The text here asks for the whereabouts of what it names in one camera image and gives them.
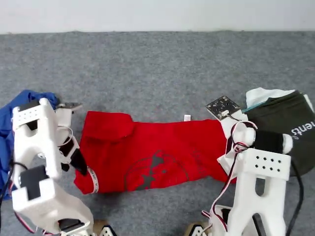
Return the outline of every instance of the white wall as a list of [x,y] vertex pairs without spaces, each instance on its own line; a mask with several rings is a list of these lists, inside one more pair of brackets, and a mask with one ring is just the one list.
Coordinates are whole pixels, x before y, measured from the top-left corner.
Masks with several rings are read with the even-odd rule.
[[0,33],[315,30],[315,0],[1,0]]

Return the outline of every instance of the white strap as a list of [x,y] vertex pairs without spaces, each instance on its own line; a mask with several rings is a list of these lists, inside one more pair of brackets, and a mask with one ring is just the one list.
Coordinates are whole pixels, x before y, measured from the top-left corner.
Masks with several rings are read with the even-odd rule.
[[99,188],[97,176],[96,176],[94,170],[92,170],[90,167],[88,167],[88,172],[91,175],[91,178],[92,178],[92,181],[93,181],[93,186],[94,186],[94,189],[93,189],[92,193],[97,193],[98,192],[98,188]]

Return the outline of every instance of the clothing tag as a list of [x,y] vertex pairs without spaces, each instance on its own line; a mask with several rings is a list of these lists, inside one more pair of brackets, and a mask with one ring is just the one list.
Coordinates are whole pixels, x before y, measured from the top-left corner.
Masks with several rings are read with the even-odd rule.
[[191,121],[191,115],[184,115],[184,121]]
[[97,176],[96,176],[94,170],[92,170],[90,167],[88,167],[88,172],[91,175],[91,178],[92,178],[92,181],[93,181],[93,185],[94,185],[94,189],[93,189],[92,193],[97,193],[98,192],[98,188],[99,188]]

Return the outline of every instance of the black component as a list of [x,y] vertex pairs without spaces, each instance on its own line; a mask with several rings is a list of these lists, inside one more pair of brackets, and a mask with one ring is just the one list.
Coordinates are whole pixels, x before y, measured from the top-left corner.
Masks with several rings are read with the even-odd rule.
[[224,222],[227,224],[227,220],[228,220],[228,215],[230,214],[230,209],[226,209],[226,208],[223,208],[222,210],[221,210],[221,212],[222,212],[222,218],[223,218],[223,220],[224,220]]
[[70,153],[71,149],[72,149],[73,146],[74,146],[73,140],[71,139],[71,140],[69,141],[69,139],[70,139],[70,137],[68,137],[68,138],[64,141],[64,143],[66,143],[66,142],[68,142],[68,143],[66,143],[66,144],[62,145],[61,147],[59,147],[59,150],[63,153],[64,156],[68,156],[68,154]]
[[40,197],[39,182],[47,179],[45,166],[37,166],[32,169],[23,171],[20,175],[21,187],[26,187],[28,199],[32,200]]
[[33,121],[28,122],[26,124],[30,128],[30,130],[32,130],[32,131],[37,129],[37,120],[33,120]]
[[253,146],[255,147],[255,149],[259,150],[282,153],[283,143],[284,143],[283,134],[257,130],[256,139]]
[[231,99],[229,99],[227,96],[222,96],[218,98],[217,100],[213,101],[212,103],[209,103],[206,105],[208,111],[213,114],[218,120],[222,120],[226,118],[226,116],[222,116],[222,112],[228,110],[229,115],[232,115],[241,107],[237,105],[235,102],[233,102]]
[[259,224],[258,224],[257,219],[256,219],[256,217],[254,215],[252,216],[252,220],[254,222],[254,225],[255,225],[255,228],[257,230],[258,236],[262,236],[262,233],[261,233],[260,228],[259,228]]
[[36,106],[39,106],[39,105],[40,105],[39,100],[33,100],[33,101],[29,102],[29,103],[21,105],[19,107],[20,108],[19,111],[22,112],[22,111],[25,111],[25,110],[27,110],[29,108],[36,107]]
[[[68,137],[64,141],[64,143],[66,143],[66,144],[59,147],[59,150],[63,153],[64,156],[68,156],[69,153],[71,152],[72,148],[74,147],[74,141],[72,139],[69,141],[69,139],[70,139],[70,137]],[[84,176],[87,174],[88,166],[87,166],[87,164],[83,158],[83,155],[82,155],[80,149],[77,148],[74,151],[74,153],[71,156],[70,164],[71,164],[71,166],[73,166],[76,170],[78,170]],[[67,172],[69,170],[69,165],[62,163],[61,168]]]
[[102,230],[103,230],[105,227],[110,228],[110,231],[112,232],[113,236],[117,236],[117,234],[115,233],[115,231],[113,230],[113,228],[112,228],[110,225],[104,225],[103,228],[102,228]]
[[84,157],[83,157],[80,149],[77,148],[74,151],[73,155],[71,156],[70,164],[71,164],[71,166],[73,166],[76,170],[78,170],[84,176],[87,174],[88,166],[84,160]]
[[68,172],[69,169],[70,169],[70,166],[69,166],[68,164],[61,163],[61,169],[62,169],[63,171]]
[[84,223],[78,219],[62,219],[59,220],[58,223],[60,230],[63,232],[69,232],[84,225]]

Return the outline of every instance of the black cable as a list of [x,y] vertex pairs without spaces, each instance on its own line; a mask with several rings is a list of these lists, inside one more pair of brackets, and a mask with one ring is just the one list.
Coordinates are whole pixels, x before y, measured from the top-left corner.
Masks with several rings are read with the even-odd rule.
[[22,163],[20,163],[20,162],[12,161],[12,162],[11,162],[11,165],[12,165],[12,167],[13,167],[14,165],[22,166],[22,167],[24,168],[24,170],[28,170],[28,168],[26,167],[26,165],[24,165],[24,164],[22,164]]
[[297,219],[297,217],[299,215],[299,212],[301,210],[301,207],[302,207],[302,204],[303,204],[303,200],[304,200],[304,185],[303,185],[300,173],[297,170],[296,165],[294,164],[293,160],[291,160],[291,166],[292,166],[292,168],[293,168],[293,170],[295,172],[296,179],[297,179],[297,181],[299,183],[300,196],[299,196],[299,202],[296,205],[296,208],[294,210],[294,214],[293,214],[293,216],[292,216],[292,218],[290,220],[290,223],[289,223],[289,226],[287,228],[285,236],[290,236],[291,235],[292,229],[293,229],[295,221],[296,221],[296,219]]
[[13,174],[13,168],[14,168],[14,165],[19,165],[19,166],[22,166],[23,168],[25,168],[25,170],[27,170],[28,168],[26,167],[26,165],[22,164],[22,163],[19,163],[19,162],[14,162],[14,161],[11,161],[10,162],[10,171],[9,171],[9,174],[8,174],[8,180],[6,181],[5,185],[3,186],[3,189],[1,191],[1,195],[0,195],[0,233],[1,233],[1,206],[2,206],[2,202],[3,202],[3,198],[5,196],[5,192],[7,191],[8,189],[8,186],[9,186],[9,183],[11,181],[11,177],[12,177],[12,174]]
[[[0,210],[1,210],[2,202],[3,202],[3,198],[5,196],[5,192],[8,189],[8,185],[9,185],[10,179],[12,177],[12,173],[13,173],[13,168],[10,169],[10,172],[8,174],[8,180],[6,181],[6,183],[2,189],[1,195],[0,195]],[[0,211],[0,233],[1,233],[1,211]]]

